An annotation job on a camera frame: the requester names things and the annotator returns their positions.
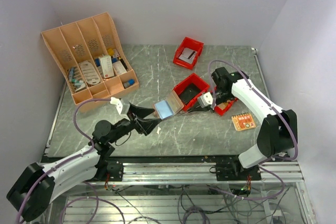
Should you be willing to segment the red bin with gold cards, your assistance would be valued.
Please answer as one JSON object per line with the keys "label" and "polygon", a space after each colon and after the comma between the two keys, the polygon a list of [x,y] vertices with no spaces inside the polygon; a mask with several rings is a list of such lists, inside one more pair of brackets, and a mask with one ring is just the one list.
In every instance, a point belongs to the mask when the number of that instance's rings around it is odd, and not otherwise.
{"label": "red bin with gold cards", "polygon": [[218,115],[223,116],[232,107],[232,105],[237,101],[238,99],[234,98],[234,99],[222,102],[214,108],[214,111]]}

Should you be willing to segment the red bin with black cards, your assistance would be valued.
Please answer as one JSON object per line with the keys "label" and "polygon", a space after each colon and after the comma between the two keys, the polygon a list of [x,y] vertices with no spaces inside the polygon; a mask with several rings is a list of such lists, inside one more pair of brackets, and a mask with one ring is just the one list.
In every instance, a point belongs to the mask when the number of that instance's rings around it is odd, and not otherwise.
{"label": "red bin with black cards", "polygon": [[177,94],[179,99],[183,103],[182,110],[186,112],[192,106],[195,105],[197,98],[207,92],[209,89],[209,84],[206,83],[197,74],[192,73],[179,84],[177,84],[173,91]]}

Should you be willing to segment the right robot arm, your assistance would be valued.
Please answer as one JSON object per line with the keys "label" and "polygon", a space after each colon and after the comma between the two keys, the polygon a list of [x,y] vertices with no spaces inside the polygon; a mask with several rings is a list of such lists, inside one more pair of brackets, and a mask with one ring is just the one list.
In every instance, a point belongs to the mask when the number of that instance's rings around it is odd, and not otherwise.
{"label": "right robot arm", "polygon": [[297,147],[297,115],[271,102],[252,83],[245,73],[215,69],[211,74],[215,83],[216,103],[237,98],[260,123],[256,144],[238,155],[239,162],[231,167],[236,179],[244,179],[250,168],[266,159]]}

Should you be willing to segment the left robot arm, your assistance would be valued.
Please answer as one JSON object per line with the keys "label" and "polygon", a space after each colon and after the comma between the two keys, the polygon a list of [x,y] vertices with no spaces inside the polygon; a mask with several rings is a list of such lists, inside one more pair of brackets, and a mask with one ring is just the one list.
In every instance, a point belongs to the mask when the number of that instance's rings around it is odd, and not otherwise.
{"label": "left robot arm", "polygon": [[114,97],[107,102],[115,106],[122,120],[115,124],[101,120],[91,137],[84,135],[89,143],[79,151],[53,163],[32,163],[24,169],[6,196],[17,210],[15,223],[34,220],[54,199],[79,183],[104,179],[107,159],[115,150],[113,143],[133,130],[149,135],[162,122],[160,118],[148,117],[155,112],[153,108]]}

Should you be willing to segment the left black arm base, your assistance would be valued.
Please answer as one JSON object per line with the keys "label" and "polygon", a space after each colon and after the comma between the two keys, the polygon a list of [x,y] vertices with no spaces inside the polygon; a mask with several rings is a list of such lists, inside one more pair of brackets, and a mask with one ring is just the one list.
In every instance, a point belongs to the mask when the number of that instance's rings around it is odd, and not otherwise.
{"label": "left black arm base", "polygon": [[121,182],[124,167],[121,163],[107,162],[85,169],[80,173],[80,182]]}

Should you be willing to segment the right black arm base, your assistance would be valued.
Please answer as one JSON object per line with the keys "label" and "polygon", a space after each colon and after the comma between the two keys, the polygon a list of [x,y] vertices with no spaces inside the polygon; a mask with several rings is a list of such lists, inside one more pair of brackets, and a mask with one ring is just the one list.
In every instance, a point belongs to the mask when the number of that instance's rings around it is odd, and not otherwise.
{"label": "right black arm base", "polygon": [[261,180],[258,166],[243,168],[239,161],[216,163],[209,172],[216,175],[217,181]]}

